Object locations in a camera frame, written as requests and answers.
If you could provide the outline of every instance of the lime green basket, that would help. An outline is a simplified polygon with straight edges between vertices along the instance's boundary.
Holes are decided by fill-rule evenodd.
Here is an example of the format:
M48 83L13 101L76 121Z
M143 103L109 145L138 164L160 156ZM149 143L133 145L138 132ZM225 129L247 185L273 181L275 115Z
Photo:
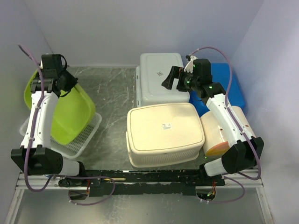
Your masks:
M31 110L30 84L37 71L33 74L24 91L24 101ZM73 141L90 123L95 114L95 104L79 84L72 88L66 97L60 97L56 105L51 136L62 145Z

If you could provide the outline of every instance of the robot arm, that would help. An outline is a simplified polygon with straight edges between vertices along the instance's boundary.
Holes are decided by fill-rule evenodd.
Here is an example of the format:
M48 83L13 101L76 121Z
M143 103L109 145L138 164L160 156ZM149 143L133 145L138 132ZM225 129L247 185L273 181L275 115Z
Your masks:
M258 158L263 150L263 140L254 137L253 133L242 124L228 101L225 104L225 90L220 83L212 82L211 64L207 59L189 58L185 68L173 66L168 77L162 82L166 89L172 89L173 79L178 78L178 91L196 91L198 97L216 117L228 139L230 149L219 159L205 164L209 176L233 174L256 165L256 160L245 136L252 143Z
M24 171L25 154L29 143L32 126L35 127L33 142L28 160L28 175L78 175L82 164L62 157L60 153L51 150L51 127L54 110L60 96L60 91L67 93L77 83L62 66L61 55L42 55L41 71L44 78L44 97L36 118L34 118L37 102L42 95L41 81L38 73L31 83L31 112L25 137L19 149L11 152L12 160Z

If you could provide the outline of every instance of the white enclosure wall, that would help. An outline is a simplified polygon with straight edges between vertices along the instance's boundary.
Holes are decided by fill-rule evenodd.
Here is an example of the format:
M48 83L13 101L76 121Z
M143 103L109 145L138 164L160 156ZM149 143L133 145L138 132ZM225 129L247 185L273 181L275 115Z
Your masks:
M29 116L23 92L35 71L17 44L28 46L36 57L51 51L22 0L0 1L0 34L0 223L4 223L20 171L10 159L10 151L20 147L18 129Z
M222 48L230 57L263 0L25 0L70 65L130 66L140 54ZM213 61L222 57L211 51Z
M265 0L233 57L247 119L265 147L262 180L275 222L299 214L299 1Z

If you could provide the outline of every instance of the white plastic bin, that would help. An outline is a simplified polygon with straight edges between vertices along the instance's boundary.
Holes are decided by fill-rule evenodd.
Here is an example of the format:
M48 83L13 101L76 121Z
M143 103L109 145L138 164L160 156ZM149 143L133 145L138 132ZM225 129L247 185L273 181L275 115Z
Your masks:
M134 167L194 160L205 142L195 107L189 103L134 108L127 117L127 147Z
M172 90L167 90L161 85L173 65L183 67L180 54L148 53L140 56L140 66L136 68L135 73L137 107L189 102L188 92L176 90L177 79L173 82Z

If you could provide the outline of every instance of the white label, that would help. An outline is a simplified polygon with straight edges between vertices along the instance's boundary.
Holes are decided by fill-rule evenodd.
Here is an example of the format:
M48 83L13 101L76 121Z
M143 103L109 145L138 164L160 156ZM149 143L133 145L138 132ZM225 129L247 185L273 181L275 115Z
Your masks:
M171 125L171 123L165 123L165 124L162 124L162 128L163 128L163 130L171 129L172 125Z

